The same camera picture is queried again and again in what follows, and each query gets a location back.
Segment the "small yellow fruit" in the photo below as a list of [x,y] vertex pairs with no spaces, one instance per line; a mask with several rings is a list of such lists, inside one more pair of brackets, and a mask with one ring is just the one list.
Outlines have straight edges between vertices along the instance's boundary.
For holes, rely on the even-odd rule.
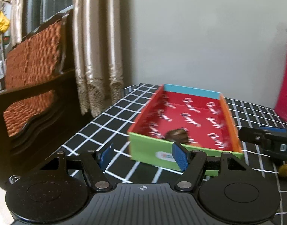
[[287,177],[287,164],[283,164],[279,167],[278,175],[280,177]]

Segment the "wooden sofa orange cushions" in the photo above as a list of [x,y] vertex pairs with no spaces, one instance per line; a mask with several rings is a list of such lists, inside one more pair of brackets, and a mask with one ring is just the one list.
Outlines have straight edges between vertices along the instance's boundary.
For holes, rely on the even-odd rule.
[[0,91],[0,188],[44,161],[90,120],[79,105],[73,11],[54,15],[13,46]]

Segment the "colourful cardboard fruit box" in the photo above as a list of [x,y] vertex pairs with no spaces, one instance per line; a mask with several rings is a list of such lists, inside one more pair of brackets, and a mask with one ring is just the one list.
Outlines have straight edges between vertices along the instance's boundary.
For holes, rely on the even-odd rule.
[[224,95],[211,90],[164,84],[136,116],[128,129],[131,159],[179,171],[172,156],[173,142],[165,140],[170,130],[188,133],[188,150],[219,157],[225,151],[243,157],[229,106]]

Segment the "yellow cloth hanging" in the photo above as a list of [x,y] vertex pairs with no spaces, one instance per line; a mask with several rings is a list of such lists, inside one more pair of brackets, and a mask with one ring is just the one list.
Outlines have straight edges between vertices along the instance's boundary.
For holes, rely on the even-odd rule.
[[0,36],[1,34],[7,32],[10,27],[10,19],[8,19],[2,10],[0,10]]

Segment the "beige satin curtain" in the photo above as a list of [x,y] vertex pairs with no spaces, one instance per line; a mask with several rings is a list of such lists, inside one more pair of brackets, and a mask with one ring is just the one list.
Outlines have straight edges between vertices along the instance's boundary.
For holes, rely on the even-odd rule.
[[75,77],[81,113],[98,116],[122,98],[121,0],[73,0]]

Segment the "dark brown wrinkled fruit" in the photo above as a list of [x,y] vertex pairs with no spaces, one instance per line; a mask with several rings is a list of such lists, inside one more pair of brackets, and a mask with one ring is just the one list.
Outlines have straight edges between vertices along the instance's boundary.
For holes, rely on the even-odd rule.
[[178,142],[181,144],[189,144],[188,133],[183,128],[168,131],[165,134],[165,140],[171,142]]

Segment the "window frame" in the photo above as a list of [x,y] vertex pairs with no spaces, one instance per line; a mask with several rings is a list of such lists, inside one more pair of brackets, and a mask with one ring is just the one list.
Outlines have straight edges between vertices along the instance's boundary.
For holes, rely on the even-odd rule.
[[24,0],[23,35],[26,35],[57,13],[73,8],[73,0]]

